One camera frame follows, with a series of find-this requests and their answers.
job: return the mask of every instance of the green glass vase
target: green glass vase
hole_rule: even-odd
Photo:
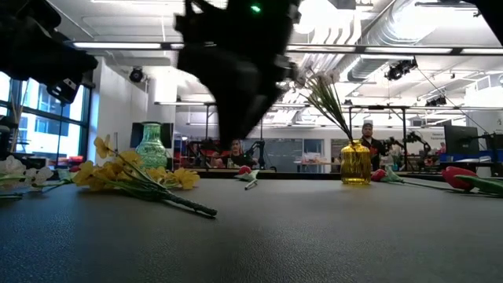
[[[158,168],[167,166],[166,149],[160,140],[160,123],[144,122],[143,139],[136,148],[136,153],[141,156],[142,167]]]

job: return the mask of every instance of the monitor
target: monitor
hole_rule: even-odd
[[[446,153],[450,155],[478,155],[479,132],[476,127],[449,126],[443,127],[446,136]]]
[[[172,147],[173,140],[173,123],[162,123],[160,125],[160,140],[164,145],[164,148],[170,149]],[[143,139],[143,123],[133,123],[131,129],[131,140],[130,147],[136,148],[141,140]]]

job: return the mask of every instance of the ceiling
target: ceiling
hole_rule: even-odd
[[[159,0],[161,5],[138,4],[142,1],[153,3],[153,0],[49,0],[63,15],[63,24],[58,28],[69,38],[78,41],[124,41],[124,42],[181,42],[179,33],[173,29],[174,14],[183,13],[183,0]],[[391,0],[362,0],[371,2],[373,9],[362,13],[362,29],[372,22]],[[210,0],[213,5],[224,7],[226,0]],[[431,16],[417,19],[410,27],[435,20],[438,27],[417,45],[420,46],[500,46],[482,17],[474,17],[473,11],[457,11],[455,17],[446,13],[431,13]],[[307,34],[294,32],[292,43],[312,43],[315,31]],[[176,64],[176,52],[171,51],[123,51],[106,54],[111,64],[117,64],[128,69],[134,64]],[[306,54],[292,54],[299,65]],[[354,97],[366,105],[376,103],[393,103],[395,105],[410,104],[417,97],[428,98],[436,88],[451,86],[447,94],[453,98],[464,95],[464,89],[477,79],[481,79],[484,71],[503,73],[503,58],[501,57],[417,57],[418,70],[412,71],[398,81],[388,81],[384,78],[387,65],[376,70],[365,84],[338,83],[336,88],[340,96]],[[204,86],[190,82],[180,92],[182,100],[209,100]],[[301,102],[300,98],[292,102]]]

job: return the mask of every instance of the ceiling duct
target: ceiling duct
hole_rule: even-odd
[[[429,8],[416,7],[418,0],[396,0],[382,17],[358,41],[367,46],[414,46],[430,35],[439,25]],[[346,55],[336,70],[354,82],[367,80],[389,60]]]

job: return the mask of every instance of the security camera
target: security camera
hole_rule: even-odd
[[[134,67],[133,71],[129,74],[129,79],[133,83],[141,83],[144,77],[141,67]]]

